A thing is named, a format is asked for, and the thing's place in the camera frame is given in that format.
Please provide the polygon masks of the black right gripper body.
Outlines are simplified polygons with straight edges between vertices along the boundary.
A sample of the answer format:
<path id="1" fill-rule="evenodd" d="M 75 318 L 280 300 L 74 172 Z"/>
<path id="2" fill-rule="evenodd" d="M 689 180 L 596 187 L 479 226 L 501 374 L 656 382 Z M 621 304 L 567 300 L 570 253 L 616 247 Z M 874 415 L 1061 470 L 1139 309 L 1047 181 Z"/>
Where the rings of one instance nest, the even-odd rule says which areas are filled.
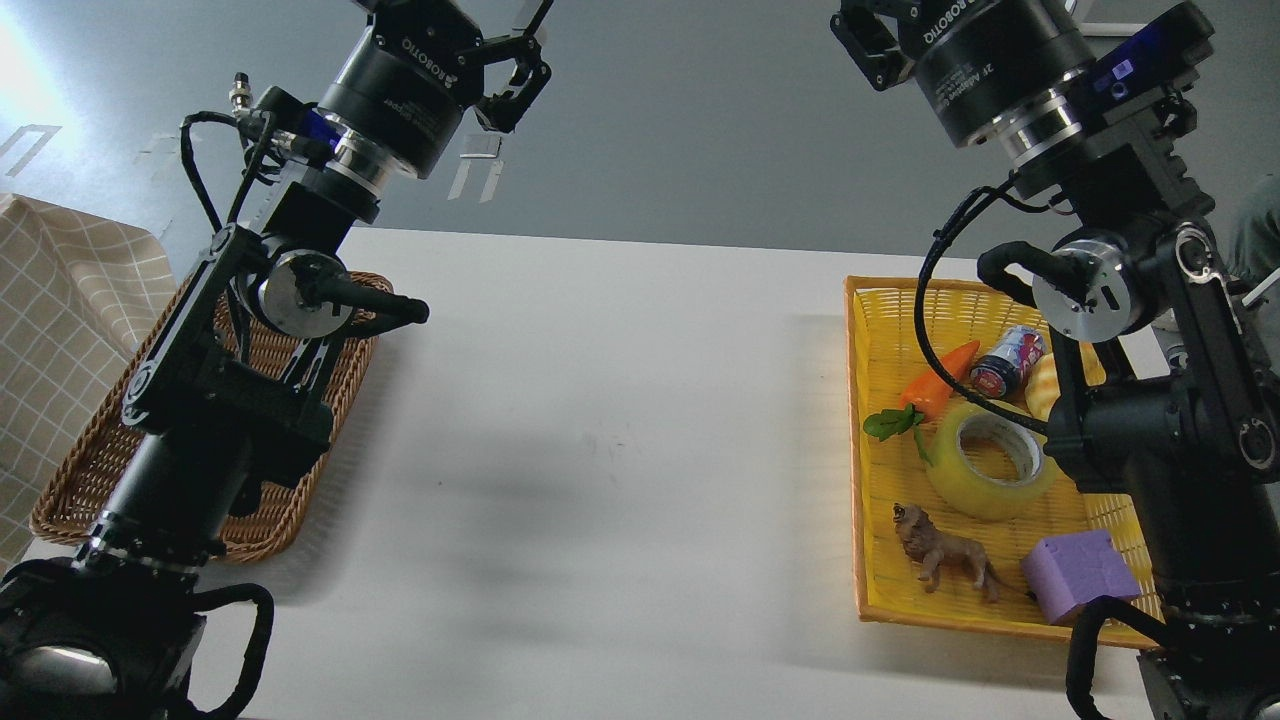
<path id="1" fill-rule="evenodd" d="M 955 147 L 1064 82 L 1094 56 L 1061 1 L 923 1 L 899 46 Z"/>

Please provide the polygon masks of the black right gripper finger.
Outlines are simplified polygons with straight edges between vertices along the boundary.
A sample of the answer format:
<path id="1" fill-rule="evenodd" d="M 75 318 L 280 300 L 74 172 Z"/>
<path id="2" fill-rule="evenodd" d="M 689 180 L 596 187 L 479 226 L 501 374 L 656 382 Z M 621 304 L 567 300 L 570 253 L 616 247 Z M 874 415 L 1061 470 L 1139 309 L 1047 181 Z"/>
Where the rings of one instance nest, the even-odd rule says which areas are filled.
<path id="1" fill-rule="evenodd" d="M 829 19 L 829 29 L 856 68 L 876 91 L 905 83 L 914 60 L 883 22 L 916 19 L 915 1 L 841 1 Z"/>

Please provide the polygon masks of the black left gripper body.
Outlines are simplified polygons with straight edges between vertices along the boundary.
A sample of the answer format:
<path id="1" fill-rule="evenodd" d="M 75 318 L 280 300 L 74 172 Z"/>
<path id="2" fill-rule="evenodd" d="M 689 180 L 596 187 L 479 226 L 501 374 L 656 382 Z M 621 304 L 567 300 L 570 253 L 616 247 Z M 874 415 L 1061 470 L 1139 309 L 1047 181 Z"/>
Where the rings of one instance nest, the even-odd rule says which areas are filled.
<path id="1" fill-rule="evenodd" d="M 426 178 L 483 88 L 457 56 L 480 44 L 453 1 L 360 1 L 366 27 L 319 111 Z"/>

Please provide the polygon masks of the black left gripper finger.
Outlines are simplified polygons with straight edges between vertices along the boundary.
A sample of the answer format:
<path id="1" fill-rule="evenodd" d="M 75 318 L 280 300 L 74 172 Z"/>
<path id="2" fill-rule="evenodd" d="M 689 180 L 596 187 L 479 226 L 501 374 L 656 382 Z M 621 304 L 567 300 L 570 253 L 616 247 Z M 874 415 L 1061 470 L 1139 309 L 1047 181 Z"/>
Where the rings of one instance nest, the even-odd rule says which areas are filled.
<path id="1" fill-rule="evenodd" d="M 512 132 L 549 83 L 552 70 L 541 58 L 538 31 L 552 6 L 552 1 L 526 1 L 509 33 L 485 38 L 476 47 L 476 61 L 484 67 L 515 64 L 506 87 L 476 104 L 476 118 L 485 131 Z"/>

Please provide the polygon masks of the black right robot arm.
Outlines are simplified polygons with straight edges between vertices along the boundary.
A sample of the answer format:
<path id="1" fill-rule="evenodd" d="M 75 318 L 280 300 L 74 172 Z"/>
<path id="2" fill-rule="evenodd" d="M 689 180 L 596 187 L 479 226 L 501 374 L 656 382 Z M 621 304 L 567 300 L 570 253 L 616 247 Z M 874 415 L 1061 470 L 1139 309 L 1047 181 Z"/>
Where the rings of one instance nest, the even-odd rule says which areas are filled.
<path id="1" fill-rule="evenodd" d="M 1128 495 L 1161 618 L 1103 597 L 1071 632 L 1068 700 L 1097 719 L 1100 629 L 1153 641 L 1138 664 L 1157 719 L 1277 716 L 1277 375 L 1174 152 L 1213 26 L 1181 1 L 1096 58 L 1061 1 L 844 1 L 829 27 L 870 86 L 914 79 L 954 145 L 997 140 L 998 187 L 960 204 L 938 260 L 992 202 L 1046 190 L 1080 228 L 1051 251 L 1001 243 L 980 281 L 1050 324 L 1060 397 L 1024 420 L 1092 495 Z"/>

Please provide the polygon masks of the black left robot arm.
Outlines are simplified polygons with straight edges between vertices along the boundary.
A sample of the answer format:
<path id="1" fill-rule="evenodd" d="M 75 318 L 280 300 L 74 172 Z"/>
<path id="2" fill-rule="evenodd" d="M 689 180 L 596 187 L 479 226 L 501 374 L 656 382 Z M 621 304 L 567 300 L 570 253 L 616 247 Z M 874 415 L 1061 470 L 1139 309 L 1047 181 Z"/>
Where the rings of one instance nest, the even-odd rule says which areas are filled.
<path id="1" fill-rule="evenodd" d="M 429 319 L 360 284 L 338 251 L 396 174 L 425 178 L 474 109 L 511 132 L 550 79 L 530 1 L 486 38 L 452 1 L 366 1 L 367 24 L 317 102 L 238 74 L 230 113 L 180 126 L 212 227 L 122 400 L 143 432 L 70 559 L 3 578 L 5 719 L 237 719 L 259 687 L 275 605 L 262 585 L 197 591 L 228 516 L 294 488 L 330 448 L 340 351 Z"/>

